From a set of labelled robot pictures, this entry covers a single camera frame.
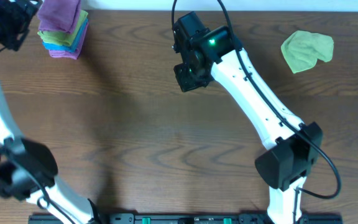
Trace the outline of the purple microfiber cloth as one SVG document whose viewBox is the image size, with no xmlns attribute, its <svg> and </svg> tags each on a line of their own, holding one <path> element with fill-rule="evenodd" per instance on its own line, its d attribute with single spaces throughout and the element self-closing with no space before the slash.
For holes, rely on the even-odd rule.
<svg viewBox="0 0 358 224">
<path fill-rule="evenodd" d="M 37 13 L 39 30 L 72 34 L 80 11 L 80 0 L 45 0 Z"/>
</svg>

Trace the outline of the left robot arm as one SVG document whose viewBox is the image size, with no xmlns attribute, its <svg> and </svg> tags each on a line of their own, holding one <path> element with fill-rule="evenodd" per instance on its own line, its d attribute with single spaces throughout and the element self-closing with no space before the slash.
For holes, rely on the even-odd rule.
<svg viewBox="0 0 358 224">
<path fill-rule="evenodd" d="M 0 44 L 18 51 L 41 1 L 0 1 Z M 0 85 L 0 197 L 26 201 L 62 223 L 102 223 L 96 205 L 78 195 L 58 175 L 50 149 L 23 135 Z"/>
</svg>

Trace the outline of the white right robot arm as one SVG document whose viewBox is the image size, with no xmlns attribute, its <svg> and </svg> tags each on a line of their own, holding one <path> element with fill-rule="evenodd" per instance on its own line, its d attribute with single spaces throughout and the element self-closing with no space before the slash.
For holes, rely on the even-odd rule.
<svg viewBox="0 0 358 224">
<path fill-rule="evenodd" d="M 181 90 L 218 82 L 256 129 L 266 148 L 255 167 L 269 186 L 268 217 L 274 223 L 300 221 L 303 185 L 319 156 L 320 127 L 306 125 L 274 95 L 230 28 L 175 24 L 173 37 L 173 49 L 183 60 L 174 68 Z"/>
</svg>

